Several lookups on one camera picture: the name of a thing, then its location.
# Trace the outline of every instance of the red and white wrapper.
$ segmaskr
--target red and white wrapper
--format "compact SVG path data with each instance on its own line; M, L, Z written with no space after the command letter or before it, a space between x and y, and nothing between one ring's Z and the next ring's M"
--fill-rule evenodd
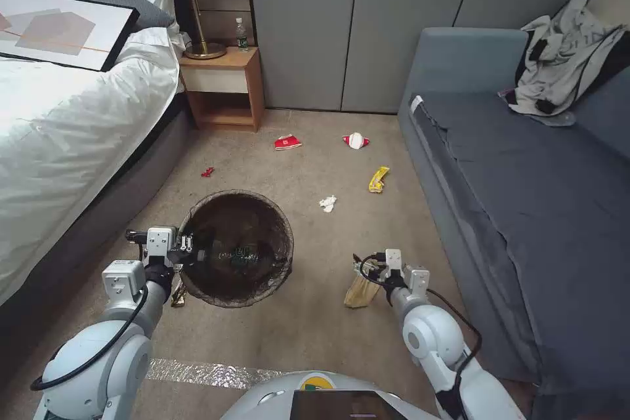
M302 143L293 135L281 136L276 140L276 151L297 148L298 146L302 146Z
M364 138L361 133L355 132L348 136L342 136L341 138L352 149L361 149L369 144L369 139Z

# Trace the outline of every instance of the tape on floor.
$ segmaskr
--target tape on floor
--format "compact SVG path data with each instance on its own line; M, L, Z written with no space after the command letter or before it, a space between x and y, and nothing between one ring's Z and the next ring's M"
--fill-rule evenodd
M229 366L228 364L192 363L154 358L147 379L187 384L202 384L230 389L250 389L263 381L284 375L282 371Z

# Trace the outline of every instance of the framed picture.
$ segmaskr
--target framed picture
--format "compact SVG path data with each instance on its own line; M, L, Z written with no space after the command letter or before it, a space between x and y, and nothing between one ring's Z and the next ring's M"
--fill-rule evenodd
M88 0L0 0L0 55L105 72L137 20Z

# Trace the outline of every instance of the sofa armrest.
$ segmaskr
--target sofa armrest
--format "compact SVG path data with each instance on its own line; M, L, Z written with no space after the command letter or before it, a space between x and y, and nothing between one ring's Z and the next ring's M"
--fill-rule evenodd
M520 30L426 28L420 35L403 104L411 93L499 92L515 86L527 45Z

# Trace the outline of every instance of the gray sofa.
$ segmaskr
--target gray sofa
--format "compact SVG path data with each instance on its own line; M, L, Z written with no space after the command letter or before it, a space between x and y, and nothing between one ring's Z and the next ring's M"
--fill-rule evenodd
M424 30L400 127L486 368L537 385L536 420L630 418L630 68L547 127L497 96L527 40Z

